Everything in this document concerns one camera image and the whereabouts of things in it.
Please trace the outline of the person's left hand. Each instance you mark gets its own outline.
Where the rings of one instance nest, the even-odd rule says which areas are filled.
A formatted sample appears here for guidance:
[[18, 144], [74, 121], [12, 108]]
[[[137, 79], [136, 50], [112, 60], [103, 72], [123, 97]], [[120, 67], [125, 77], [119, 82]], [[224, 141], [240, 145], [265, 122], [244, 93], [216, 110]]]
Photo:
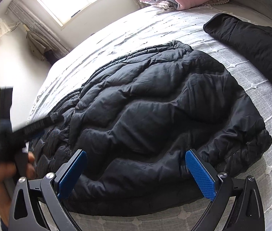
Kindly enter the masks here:
[[0, 220], [5, 227], [9, 225], [9, 212], [11, 198], [4, 185], [4, 180], [12, 178], [16, 174], [14, 163], [0, 163]]

